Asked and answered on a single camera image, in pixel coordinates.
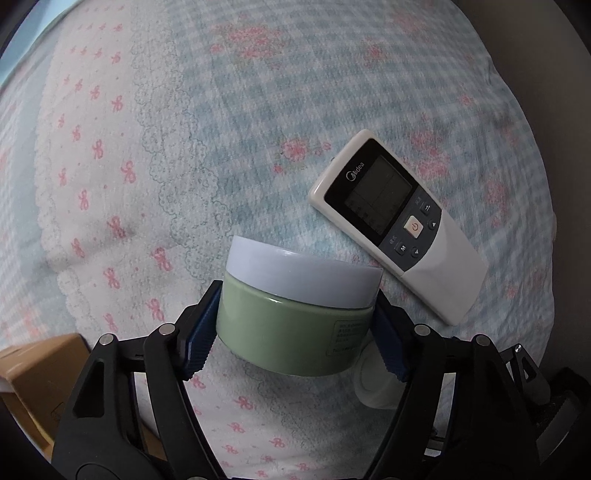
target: cardboard box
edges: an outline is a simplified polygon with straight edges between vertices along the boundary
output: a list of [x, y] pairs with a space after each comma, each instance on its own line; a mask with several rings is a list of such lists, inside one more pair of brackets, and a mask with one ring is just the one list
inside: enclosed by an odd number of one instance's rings
[[[0, 384], [0, 396], [48, 460], [61, 415], [88, 356], [88, 348], [77, 333], [0, 352], [0, 380], [5, 380]], [[158, 438], [142, 427], [148, 451], [165, 459]]]

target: metal pin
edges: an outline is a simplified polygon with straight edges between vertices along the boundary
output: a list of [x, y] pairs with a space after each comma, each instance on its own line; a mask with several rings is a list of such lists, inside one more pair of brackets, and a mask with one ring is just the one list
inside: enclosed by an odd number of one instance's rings
[[491, 344], [491, 339], [486, 335], [478, 335], [476, 337], [476, 343], [480, 346], [489, 346]]
[[160, 335], [170, 335], [174, 332], [174, 323], [164, 323], [158, 329]]
[[421, 337], [426, 337], [431, 333], [431, 329], [427, 325], [417, 325], [414, 328], [414, 333], [420, 335]]
[[114, 339], [115, 337], [112, 333], [106, 333], [99, 338], [99, 343], [101, 345], [109, 345]]

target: green jar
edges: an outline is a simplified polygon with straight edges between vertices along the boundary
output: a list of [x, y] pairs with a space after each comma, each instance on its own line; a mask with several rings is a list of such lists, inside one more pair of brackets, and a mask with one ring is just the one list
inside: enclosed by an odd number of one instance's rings
[[270, 371], [315, 377], [352, 366], [374, 311], [382, 270], [312, 257], [235, 236], [217, 334]]

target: gray wall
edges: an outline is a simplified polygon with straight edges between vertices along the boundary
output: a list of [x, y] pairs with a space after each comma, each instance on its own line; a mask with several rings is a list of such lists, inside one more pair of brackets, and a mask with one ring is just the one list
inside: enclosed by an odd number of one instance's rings
[[454, 0], [519, 100], [557, 217], [554, 329], [544, 375], [591, 381], [591, 56], [553, 0]]

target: white bottle cap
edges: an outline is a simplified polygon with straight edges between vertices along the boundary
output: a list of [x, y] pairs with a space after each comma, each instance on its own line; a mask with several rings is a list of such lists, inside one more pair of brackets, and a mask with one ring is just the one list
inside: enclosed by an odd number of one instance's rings
[[353, 387], [359, 401], [370, 408], [398, 408], [406, 384], [386, 370], [374, 341], [362, 350], [353, 367]]
[[337, 309], [375, 303], [383, 270], [292, 252], [235, 235], [226, 271], [285, 299]]

